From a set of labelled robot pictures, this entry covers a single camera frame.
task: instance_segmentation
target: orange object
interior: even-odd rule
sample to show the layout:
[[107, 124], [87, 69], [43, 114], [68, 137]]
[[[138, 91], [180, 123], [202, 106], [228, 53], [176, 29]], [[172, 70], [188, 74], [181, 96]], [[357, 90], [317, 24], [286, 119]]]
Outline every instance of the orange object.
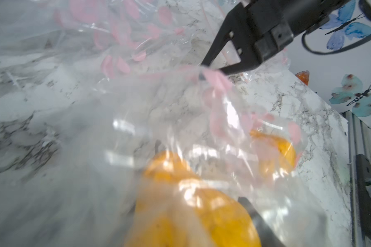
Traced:
[[309, 84], [309, 71], [308, 70], [297, 73], [296, 77], [298, 77], [298, 79], [300, 79], [303, 83], [305, 83], [305, 85]]
[[176, 153], [157, 154], [142, 175], [125, 247], [261, 247], [243, 206], [200, 179]]
[[287, 173], [294, 170], [297, 165], [297, 154], [289, 141], [282, 137], [264, 134], [256, 130], [250, 131], [250, 136], [257, 140], [264, 141], [272, 147], [277, 147], [281, 154], [277, 157], [267, 157], [267, 159], [261, 159], [259, 161], [259, 171], [263, 177], [271, 177], [279, 168]]

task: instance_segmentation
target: pink pattern on plastic bag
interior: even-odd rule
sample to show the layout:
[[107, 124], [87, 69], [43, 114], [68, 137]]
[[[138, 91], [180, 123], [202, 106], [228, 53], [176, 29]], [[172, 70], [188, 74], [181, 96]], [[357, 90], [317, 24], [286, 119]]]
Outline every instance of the pink pattern on plastic bag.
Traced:
[[214, 89], [208, 88], [202, 93], [202, 101], [209, 109], [211, 109], [213, 105], [213, 91]]
[[247, 132], [258, 129], [262, 126], [262, 120], [257, 116], [256, 113], [243, 114], [241, 116], [241, 125], [243, 129]]
[[172, 21], [173, 21], [172, 12], [166, 6], [159, 7], [158, 19], [162, 24], [170, 25], [172, 24]]
[[147, 25], [147, 30], [149, 34], [143, 35], [143, 37], [146, 39], [157, 40], [159, 38], [159, 35], [162, 33], [162, 30], [152, 23], [149, 23]]
[[130, 40], [132, 29], [128, 22], [110, 18], [111, 33], [120, 45], [126, 45]]
[[185, 33], [184, 33], [184, 27], [177, 27], [174, 29], [174, 33], [176, 33], [177, 35], [181, 35], [181, 36], [184, 36]]
[[69, 0], [70, 12], [81, 22], [95, 23], [99, 20], [97, 0]]
[[263, 120], [264, 121], [267, 121], [267, 122], [273, 122], [275, 120], [275, 117], [272, 114], [270, 114], [270, 113], [266, 113], [263, 116]]
[[228, 78], [218, 70], [203, 70], [203, 75], [205, 76], [206, 80], [214, 87], [214, 89], [227, 92], [231, 90], [232, 83], [228, 80]]
[[288, 131], [290, 133], [291, 141], [294, 145], [297, 145], [299, 141], [301, 141], [301, 129], [300, 127], [293, 121], [288, 123]]
[[215, 111], [210, 114], [209, 127], [213, 136], [224, 138], [226, 136], [222, 123], [226, 122], [223, 116], [218, 115]]
[[132, 58], [136, 62], [142, 62], [146, 58], [146, 51], [141, 51], [138, 54], [133, 55]]
[[135, 20], [139, 19], [139, 7], [133, 0], [124, 0], [124, 5], [128, 15], [130, 15]]
[[130, 73], [130, 67], [128, 63], [122, 59], [122, 57], [117, 58], [117, 68], [119, 71], [123, 72], [124, 74]]

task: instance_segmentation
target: teal butterfly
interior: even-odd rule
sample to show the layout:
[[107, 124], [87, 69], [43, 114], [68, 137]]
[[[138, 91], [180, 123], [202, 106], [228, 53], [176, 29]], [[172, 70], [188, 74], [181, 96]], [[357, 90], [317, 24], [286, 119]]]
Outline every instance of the teal butterfly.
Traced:
[[352, 112], [358, 117], [367, 117], [371, 115], [371, 84], [366, 91], [363, 90], [362, 81], [354, 75], [345, 75], [341, 82], [342, 87], [336, 87], [332, 91], [331, 104], [341, 104], [354, 98], [346, 106], [354, 104]]

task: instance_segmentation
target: black cable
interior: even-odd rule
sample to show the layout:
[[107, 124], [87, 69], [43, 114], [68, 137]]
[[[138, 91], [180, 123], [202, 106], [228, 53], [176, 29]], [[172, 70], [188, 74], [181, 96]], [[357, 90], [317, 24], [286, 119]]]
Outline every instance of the black cable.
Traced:
[[320, 51], [312, 51], [311, 48], [308, 47], [307, 42], [305, 40], [305, 37], [309, 34], [308, 31], [304, 32], [302, 35], [302, 46], [305, 48], [305, 50], [309, 51], [310, 53], [316, 54], [316, 55], [331, 55], [331, 54], [337, 54], [345, 51], [349, 51], [350, 49], [356, 48], [358, 46], [361, 46], [362, 44], [365, 44], [371, 40], [371, 34], [365, 37], [362, 40], [359, 40], [357, 42], [354, 42], [353, 44], [350, 44], [346, 47], [343, 47], [339, 50], [336, 51], [331, 51], [331, 52], [320, 52]]

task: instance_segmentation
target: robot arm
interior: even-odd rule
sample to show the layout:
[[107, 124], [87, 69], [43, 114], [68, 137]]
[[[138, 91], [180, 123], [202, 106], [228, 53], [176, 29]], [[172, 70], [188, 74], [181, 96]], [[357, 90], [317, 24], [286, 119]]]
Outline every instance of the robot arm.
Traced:
[[[349, 0], [251, 0], [244, 7], [236, 5], [226, 16], [202, 65], [210, 66], [227, 42], [231, 41], [241, 61], [221, 68], [225, 74], [234, 74], [257, 68], [289, 45], [293, 38], [305, 35], [329, 21], [328, 15]], [[360, 0], [360, 8], [368, 19], [371, 6]], [[342, 51], [371, 40], [371, 35]], [[327, 54], [339, 53], [340, 50]]]

